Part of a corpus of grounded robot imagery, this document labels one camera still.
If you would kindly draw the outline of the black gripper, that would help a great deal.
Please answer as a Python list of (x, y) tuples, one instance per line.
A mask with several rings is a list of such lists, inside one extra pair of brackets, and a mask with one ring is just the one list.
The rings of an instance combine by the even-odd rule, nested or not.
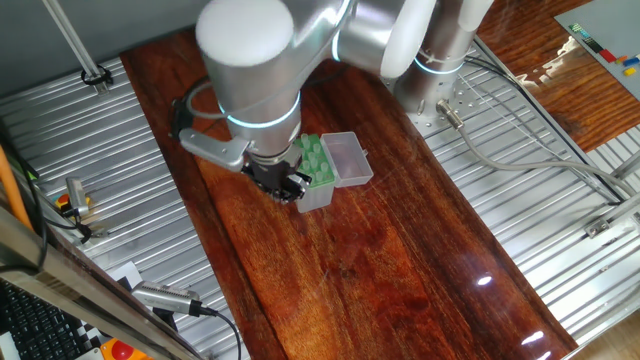
[(300, 149), (287, 149), (273, 157), (249, 153), (243, 171), (275, 201), (288, 204), (301, 199), (312, 182), (311, 176), (297, 172), (301, 161)]

